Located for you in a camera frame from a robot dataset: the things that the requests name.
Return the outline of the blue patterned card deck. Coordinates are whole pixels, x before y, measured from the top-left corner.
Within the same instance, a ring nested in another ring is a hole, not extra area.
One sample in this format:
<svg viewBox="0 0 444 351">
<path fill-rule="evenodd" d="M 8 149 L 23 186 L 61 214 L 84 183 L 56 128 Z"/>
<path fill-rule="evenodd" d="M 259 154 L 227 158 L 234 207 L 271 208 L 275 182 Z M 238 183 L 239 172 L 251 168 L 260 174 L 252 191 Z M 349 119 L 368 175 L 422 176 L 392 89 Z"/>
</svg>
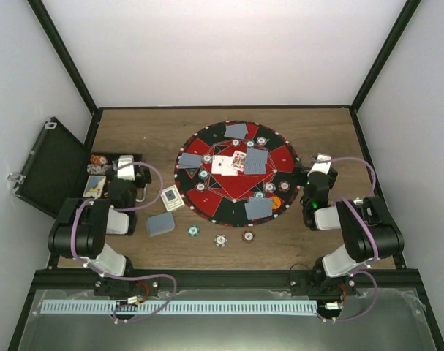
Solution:
<svg viewBox="0 0 444 351">
<path fill-rule="evenodd" d="M 146 232 L 149 238 L 169 233 L 176 227 L 173 213 L 166 212 L 156 216 L 151 216 L 146 220 Z"/>
</svg>

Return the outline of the ace of clubs card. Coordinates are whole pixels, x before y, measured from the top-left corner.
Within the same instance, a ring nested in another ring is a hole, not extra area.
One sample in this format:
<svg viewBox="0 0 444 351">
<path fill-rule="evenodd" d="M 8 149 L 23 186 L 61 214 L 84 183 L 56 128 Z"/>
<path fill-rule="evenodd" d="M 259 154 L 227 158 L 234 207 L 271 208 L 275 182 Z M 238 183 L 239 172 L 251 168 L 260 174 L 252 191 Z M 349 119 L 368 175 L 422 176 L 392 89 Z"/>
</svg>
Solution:
<svg viewBox="0 0 444 351">
<path fill-rule="evenodd" d="M 216 175 L 227 175 L 230 171 L 228 162 L 230 157 L 224 155 L 214 155 L 211 163 L 211 173 Z"/>
</svg>

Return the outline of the white blue chip stack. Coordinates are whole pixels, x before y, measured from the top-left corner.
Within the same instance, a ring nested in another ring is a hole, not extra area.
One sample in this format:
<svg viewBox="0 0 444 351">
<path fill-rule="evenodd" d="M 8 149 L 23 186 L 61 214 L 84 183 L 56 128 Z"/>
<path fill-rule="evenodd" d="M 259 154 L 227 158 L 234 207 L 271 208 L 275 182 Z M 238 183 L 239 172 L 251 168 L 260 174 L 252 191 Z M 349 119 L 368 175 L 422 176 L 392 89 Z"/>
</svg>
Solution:
<svg viewBox="0 0 444 351">
<path fill-rule="evenodd" d="M 227 237 L 225 235 L 217 235 L 214 239 L 214 243 L 217 247 L 225 247 L 227 244 Z"/>
</svg>

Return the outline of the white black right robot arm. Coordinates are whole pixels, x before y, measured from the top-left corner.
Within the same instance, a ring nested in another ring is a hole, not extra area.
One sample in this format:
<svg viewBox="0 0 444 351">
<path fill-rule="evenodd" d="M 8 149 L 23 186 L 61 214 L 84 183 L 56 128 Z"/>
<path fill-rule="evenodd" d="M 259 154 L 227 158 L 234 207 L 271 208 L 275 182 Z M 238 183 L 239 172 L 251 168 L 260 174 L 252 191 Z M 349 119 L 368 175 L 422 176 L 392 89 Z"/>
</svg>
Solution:
<svg viewBox="0 0 444 351">
<path fill-rule="evenodd" d="M 371 176 L 368 196 L 349 200 L 329 200 L 338 172 L 332 164 L 357 161 Z M 403 235 L 384 200 L 375 195 L 377 178 L 373 167 L 357 157 L 332 158 L 318 154 L 307 167 L 296 161 L 294 175 L 303 188 L 300 199 L 304 224 L 310 230 L 340 230 L 343 244 L 319 258 L 311 272 L 314 289 L 323 295 L 333 292 L 348 276 L 368 268 L 378 260 L 399 255 L 405 246 Z"/>
</svg>

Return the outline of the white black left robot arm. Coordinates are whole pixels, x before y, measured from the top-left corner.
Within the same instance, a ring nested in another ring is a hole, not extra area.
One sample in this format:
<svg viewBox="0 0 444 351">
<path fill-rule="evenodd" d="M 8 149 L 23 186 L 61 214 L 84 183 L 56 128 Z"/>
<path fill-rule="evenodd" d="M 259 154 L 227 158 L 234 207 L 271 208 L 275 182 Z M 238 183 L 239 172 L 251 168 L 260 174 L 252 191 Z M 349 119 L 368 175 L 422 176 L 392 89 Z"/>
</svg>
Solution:
<svg viewBox="0 0 444 351">
<path fill-rule="evenodd" d="M 146 167 L 130 165 L 134 178 L 122 178 L 115 170 L 91 175 L 82 198 L 67 198 L 48 236 L 51 254 L 77 260 L 98 274 L 111 275 L 111 286 L 120 295 L 129 295 L 137 287 L 137 277 L 128 270 L 130 260 L 107 243 L 108 235 L 132 235 L 137 214 L 128 211 L 141 199 L 138 190 L 151 183 Z"/>
</svg>

